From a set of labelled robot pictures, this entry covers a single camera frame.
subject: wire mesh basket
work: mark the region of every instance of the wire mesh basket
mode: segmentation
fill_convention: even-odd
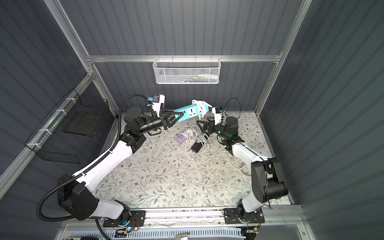
[[[217,84],[219,83],[221,62],[216,60],[198,60],[195,58],[177,58],[170,61],[156,58],[153,70],[158,84]]]
[[[89,163],[99,156],[114,117],[108,102],[77,95],[35,142],[25,145],[41,159],[68,163]]]

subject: white mesh basket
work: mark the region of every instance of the white mesh basket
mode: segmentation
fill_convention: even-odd
[[[156,83],[159,84],[217,84],[220,77],[220,59],[199,61],[153,61]]]

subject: metal bar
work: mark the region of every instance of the metal bar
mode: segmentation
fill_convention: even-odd
[[[269,141],[268,135],[266,134],[266,131],[265,131],[263,122],[262,122],[262,120],[261,120],[261,118],[260,118],[259,115],[257,115],[256,117],[257,117],[257,121],[259,121],[260,128],[262,129],[262,132],[263,132],[263,134],[264,134],[265,141],[266,141],[266,144],[267,144],[267,146],[268,146],[268,149],[269,149],[269,151],[271,152],[272,157],[276,157],[275,152],[273,151],[271,142]]]
[[[272,205],[272,209],[263,209],[265,223],[262,225],[303,225],[307,224],[300,205]],[[191,228],[191,227],[245,227],[246,223],[226,225],[221,210],[226,207],[186,207],[145,210],[146,218],[143,228]],[[93,220],[68,220],[63,222],[60,230],[93,230]]]
[[[99,71],[97,70],[96,66],[91,63],[91,68],[94,71],[96,78],[93,80],[93,83],[95,84],[96,88],[98,89],[100,95],[102,98],[108,100],[108,106],[109,110],[114,116],[119,115],[119,107],[116,104],[115,100],[112,97],[112,94],[109,92],[107,86],[105,85]]]
[[[137,63],[151,63],[155,58],[161,58],[161,61],[218,61],[221,62],[274,62],[277,63],[280,60],[280,55],[217,55],[217,56],[159,56],[159,55],[148,55],[148,56],[130,56],[130,55],[90,55],[86,59],[89,62],[137,62]]]
[[[301,24],[303,23],[304,17],[308,12],[308,9],[312,3],[312,0],[302,0],[300,7],[297,11],[297,14],[295,16],[295,19],[291,25],[291,28],[288,32],[287,38],[285,39],[285,42],[283,44],[283,48],[281,50],[281,56],[280,56],[280,61],[276,64],[276,67],[273,69],[272,74],[270,75],[265,88],[263,90],[263,93],[259,99],[259,102],[256,105],[255,112],[257,115],[260,115],[265,102],[269,96],[269,93],[272,90],[272,87],[279,76],[280,70],[285,62],[285,59],[292,47],[292,44],[296,38],[296,35],[301,27]]]
[[[75,51],[77,57],[80,59],[83,67],[87,72],[94,72],[96,74],[97,79],[94,80],[94,84],[100,92],[102,98],[108,100],[109,109],[111,110],[113,115],[118,114],[118,106],[114,101],[112,95],[107,89],[105,82],[99,74],[96,66],[90,64],[86,58],[88,56],[88,51],[82,43],[79,35],[77,34],[74,26],[71,23],[68,15],[65,13],[63,6],[61,5],[59,0],[44,0],[47,5],[49,11],[55,18],[57,24],[60,26],[63,31],[65,37],[68,42],[71,44],[73,50]]]
[[[68,39],[68,42],[71,44],[74,52],[77,57],[80,59],[84,68],[89,71],[91,65],[88,63],[85,56],[88,55],[87,50],[85,49],[83,43],[80,41],[79,35],[76,33],[71,21],[69,20],[67,14],[65,13],[63,6],[58,0],[44,0],[45,5],[47,5],[49,11],[55,18],[57,24],[63,31],[65,37]]]
[[[78,94],[81,94],[87,89],[89,84],[95,78],[93,72],[88,73],[82,81],[76,86],[75,90],[72,91],[68,98],[73,98]],[[58,107],[58,109],[63,109],[65,106],[72,101],[71,99],[65,99],[63,103]],[[55,111],[52,116],[46,121],[43,125],[43,129],[48,128],[50,124],[55,121],[55,118],[60,114],[59,111]],[[31,142],[37,142],[42,136],[43,131],[38,131],[36,135],[32,138]],[[12,184],[16,181],[17,177],[23,172],[24,168],[28,165],[28,163],[35,156],[35,152],[31,149],[24,147],[23,150],[17,155],[17,157],[12,161],[12,163],[4,170],[4,172],[0,175],[0,199],[4,196],[4,194],[8,191],[8,189],[12,186]]]
[[[297,228],[302,240],[316,240],[309,224],[301,223],[297,225]]]

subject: black cable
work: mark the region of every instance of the black cable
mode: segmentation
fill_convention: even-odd
[[[241,114],[241,103],[240,103],[239,99],[237,99],[237,98],[230,98],[230,99],[227,101],[227,103],[224,105],[224,107],[223,107],[223,112],[225,113],[225,116],[228,117],[228,116],[227,116],[227,113],[225,112],[225,107],[227,106],[228,102],[229,102],[230,100],[232,100],[232,99],[236,99],[236,100],[238,101],[238,103],[239,103],[240,112],[239,112],[239,116],[237,117],[237,119],[239,119],[239,118],[240,118],[240,114]]]
[[[97,228],[99,229],[99,232],[101,233],[101,235],[102,235],[106,240],[112,240],[112,239],[110,239],[107,235],[105,235],[105,233],[104,233],[103,230],[101,229],[101,226],[100,226],[100,224],[99,224],[99,220],[98,220],[98,219],[95,219],[95,222],[96,222]]]
[[[247,229],[248,229],[249,237],[252,239],[251,233],[250,233],[250,231],[249,231],[248,221],[247,221]]]
[[[216,139],[217,139],[217,141],[218,141],[221,145],[224,145],[223,142],[220,142],[220,141],[218,140],[218,135],[216,135]]]
[[[120,105],[120,108],[119,108],[119,122],[118,122],[118,134],[116,136],[116,139],[115,139],[115,142],[113,143],[112,147],[110,148],[110,150],[112,151],[116,145],[118,144],[119,142],[119,139],[120,139],[120,132],[121,132],[121,110],[122,110],[122,107],[124,105],[124,103],[131,97],[135,97],[135,96],[138,96],[138,97],[142,97],[144,98],[145,100],[147,100],[147,97],[145,97],[144,95],[142,94],[132,94],[130,96],[128,96]],[[94,168],[96,165],[98,165],[102,160],[104,160],[111,152],[110,151],[107,151],[101,158],[99,158],[95,163],[93,163],[91,166],[87,167],[83,173],[87,173],[89,172],[92,168]],[[82,174],[78,174],[76,176],[74,176],[73,178],[69,179],[68,181],[64,182],[63,184],[55,187],[54,189],[50,190],[46,195],[44,195],[44,197],[39,201],[39,203],[37,203],[37,206],[36,206],[36,216],[38,218],[40,218],[41,220],[43,221],[46,221],[46,222],[60,222],[60,221],[64,221],[64,220],[68,220],[68,219],[73,219],[75,218],[74,216],[72,215],[69,215],[69,216],[65,216],[65,217],[47,217],[45,216],[42,212],[41,212],[41,209],[43,207],[43,204],[44,202],[52,195],[54,194],[57,190],[59,190],[60,188],[76,181],[76,179],[78,179],[79,177],[81,177]]]
[[[269,167],[269,161],[267,160],[266,167],[265,167],[265,186],[266,186],[265,195],[268,200],[269,209],[272,209],[271,203],[269,202],[269,197],[268,197],[268,167]]]

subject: power strip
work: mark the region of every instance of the power strip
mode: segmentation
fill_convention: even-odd
[[[208,106],[204,105],[207,112],[209,111]],[[178,120],[178,122],[196,117],[198,115],[201,115],[201,111],[199,111],[199,108],[196,104],[191,104],[179,109],[174,110],[175,112],[184,112],[184,115]]]

